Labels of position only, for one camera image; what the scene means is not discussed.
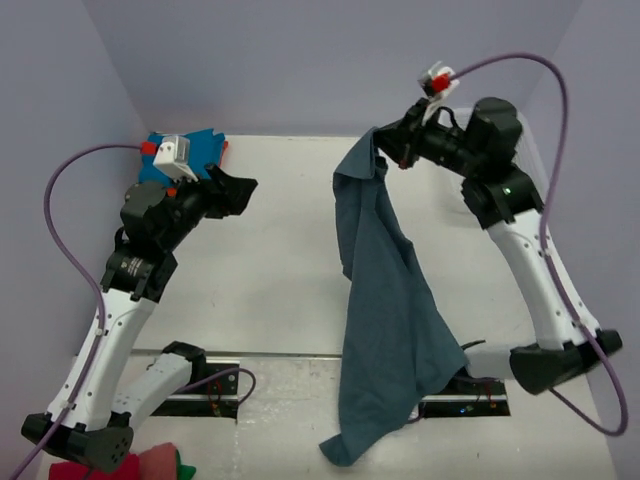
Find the grey-blue t-shirt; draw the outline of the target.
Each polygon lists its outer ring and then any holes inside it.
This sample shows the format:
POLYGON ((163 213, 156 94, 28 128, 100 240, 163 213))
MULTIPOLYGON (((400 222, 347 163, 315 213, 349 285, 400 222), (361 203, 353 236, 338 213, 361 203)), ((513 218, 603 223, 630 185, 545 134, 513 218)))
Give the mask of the grey-blue t-shirt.
POLYGON ((357 140, 333 173, 339 257, 351 286, 339 432, 319 448, 337 467, 352 466, 377 441, 405 426, 420 400, 441 392, 468 363, 438 311, 413 243, 401 230, 375 132, 357 140))

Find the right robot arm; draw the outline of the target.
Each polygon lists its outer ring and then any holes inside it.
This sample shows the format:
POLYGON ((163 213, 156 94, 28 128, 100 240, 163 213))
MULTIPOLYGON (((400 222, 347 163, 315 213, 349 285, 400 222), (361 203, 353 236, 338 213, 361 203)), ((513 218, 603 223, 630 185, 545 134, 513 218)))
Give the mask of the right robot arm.
POLYGON ((540 231, 544 203, 514 161, 523 133, 516 108, 503 99, 483 98, 460 127, 440 123, 443 106, 426 118, 431 105, 418 100, 403 118, 381 127, 374 144, 402 169, 424 158, 462 177, 464 202, 504 256, 535 333, 530 345, 477 352, 449 364, 448 385, 467 393, 482 377, 512 378, 538 395, 588 373, 623 342, 586 308, 554 255, 550 234, 540 231))

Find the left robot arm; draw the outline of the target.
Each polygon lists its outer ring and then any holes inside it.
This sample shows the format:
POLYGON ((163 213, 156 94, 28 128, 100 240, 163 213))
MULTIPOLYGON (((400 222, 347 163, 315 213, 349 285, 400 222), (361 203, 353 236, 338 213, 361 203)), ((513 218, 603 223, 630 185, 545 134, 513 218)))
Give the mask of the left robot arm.
POLYGON ((47 410, 28 415, 21 429, 48 454, 112 473, 127 457, 135 430, 165 400, 206 385, 204 351, 174 341, 136 381, 118 387, 134 343, 177 268, 176 248, 201 220, 242 214, 258 186, 215 164, 205 171, 200 179, 171 187, 147 181, 126 193, 122 226, 77 360, 47 410))

